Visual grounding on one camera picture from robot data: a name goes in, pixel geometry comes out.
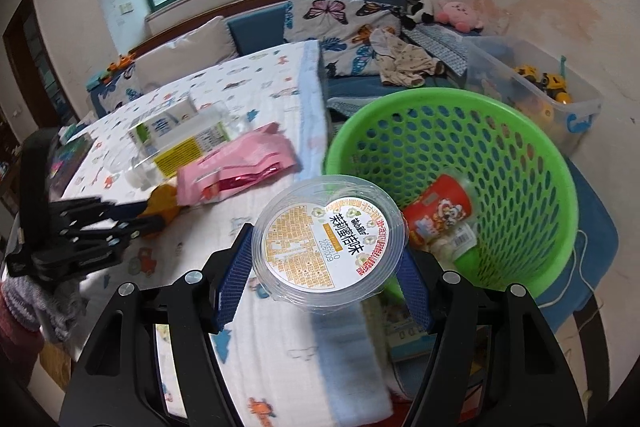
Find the grey gloved left hand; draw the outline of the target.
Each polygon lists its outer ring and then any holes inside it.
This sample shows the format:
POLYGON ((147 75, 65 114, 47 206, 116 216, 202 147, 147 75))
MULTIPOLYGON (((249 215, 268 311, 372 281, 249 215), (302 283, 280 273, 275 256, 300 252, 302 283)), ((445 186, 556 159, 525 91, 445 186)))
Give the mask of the grey gloved left hand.
POLYGON ((64 281, 54 291, 47 291, 29 277, 7 277, 1 292, 12 317, 25 329, 43 332, 49 343, 69 340, 86 314, 80 279, 64 281))

